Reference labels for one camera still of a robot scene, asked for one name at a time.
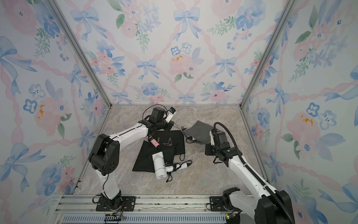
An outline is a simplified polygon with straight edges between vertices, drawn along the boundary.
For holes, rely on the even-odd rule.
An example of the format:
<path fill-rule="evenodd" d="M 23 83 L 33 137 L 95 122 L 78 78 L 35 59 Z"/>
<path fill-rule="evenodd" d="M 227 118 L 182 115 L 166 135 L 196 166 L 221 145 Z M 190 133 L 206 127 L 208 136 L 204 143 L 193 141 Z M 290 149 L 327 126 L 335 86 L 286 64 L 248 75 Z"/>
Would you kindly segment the grey drawstring pouch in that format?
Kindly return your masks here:
<path fill-rule="evenodd" d="M 208 144 L 211 142 L 212 129 L 211 125 L 198 120 L 191 128 L 184 130 L 183 134 L 188 143 Z"/>

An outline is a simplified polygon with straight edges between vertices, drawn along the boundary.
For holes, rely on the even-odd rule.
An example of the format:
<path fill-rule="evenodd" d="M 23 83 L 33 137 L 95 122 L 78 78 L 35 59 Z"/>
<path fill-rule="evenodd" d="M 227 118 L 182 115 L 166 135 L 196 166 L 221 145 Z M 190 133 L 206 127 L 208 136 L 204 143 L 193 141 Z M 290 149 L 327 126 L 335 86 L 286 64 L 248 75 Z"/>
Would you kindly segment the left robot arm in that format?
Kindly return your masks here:
<path fill-rule="evenodd" d="M 120 150 L 124 147 L 144 137 L 147 138 L 149 144 L 158 151 L 153 156 L 154 166 L 159 167 L 159 171 L 156 171 L 155 175 L 157 178 L 166 176 L 167 169 L 164 167 L 161 146 L 153 135 L 158 130 L 170 130 L 173 126 L 172 118 L 175 113 L 176 110 L 173 107 L 170 107 L 169 110 L 155 107 L 151 115 L 143 118 L 133 127 L 116 134 L 98 136 L 88 160 L 102 185 L 99 202 L 107 209 L 118 211 L 123 204 L 114 171 L 119 164 Z"/>

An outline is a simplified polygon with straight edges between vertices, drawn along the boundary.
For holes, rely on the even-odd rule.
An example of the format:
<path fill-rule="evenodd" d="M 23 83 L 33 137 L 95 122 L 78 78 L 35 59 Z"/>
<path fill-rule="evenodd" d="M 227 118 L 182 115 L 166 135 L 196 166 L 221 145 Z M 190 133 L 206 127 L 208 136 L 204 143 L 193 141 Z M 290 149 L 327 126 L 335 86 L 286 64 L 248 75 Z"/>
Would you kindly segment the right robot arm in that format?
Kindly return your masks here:
<path fill-rule="evenodd" d="M 292 202 L 289 194 L 278 191 L 269 184 L 244 159 L 242 153 L 231 147 L 226 134 L 216 128 L 209 132 L 210 144 L 206 148 L 244 182 L 251 196 L 238 187 L 223 192 L 222 202 L 228 211 L 242 211 L 257 224 L 294 224 Z"/>

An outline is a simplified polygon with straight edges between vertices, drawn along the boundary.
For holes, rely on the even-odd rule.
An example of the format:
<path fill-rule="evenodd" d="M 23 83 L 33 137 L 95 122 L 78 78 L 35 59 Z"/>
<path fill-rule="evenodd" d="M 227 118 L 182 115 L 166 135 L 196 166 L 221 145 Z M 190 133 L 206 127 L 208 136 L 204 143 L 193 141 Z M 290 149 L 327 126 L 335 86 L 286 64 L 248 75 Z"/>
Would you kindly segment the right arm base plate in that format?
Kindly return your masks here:
<path fill-rule="evenodd" d="M 210 196 L 209 203 L 206 206 L 207 210 L 220 212 L 239 212 L 238 208 L 229 205 L 228 201 L 224 200 L 222 196 Z"/>

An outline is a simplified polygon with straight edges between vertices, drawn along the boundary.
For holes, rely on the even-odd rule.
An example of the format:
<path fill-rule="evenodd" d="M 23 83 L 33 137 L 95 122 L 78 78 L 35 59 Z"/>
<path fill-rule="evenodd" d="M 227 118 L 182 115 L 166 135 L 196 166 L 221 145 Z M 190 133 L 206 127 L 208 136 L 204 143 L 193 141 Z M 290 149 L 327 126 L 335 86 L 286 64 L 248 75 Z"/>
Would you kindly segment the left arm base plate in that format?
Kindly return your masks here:
<path fill-rule="evenodd" d="M 96 211 L 134 211 L 136 199 L 135 196 L 117 196 L 110 200 L 102 195 L 95 203 Z"/>

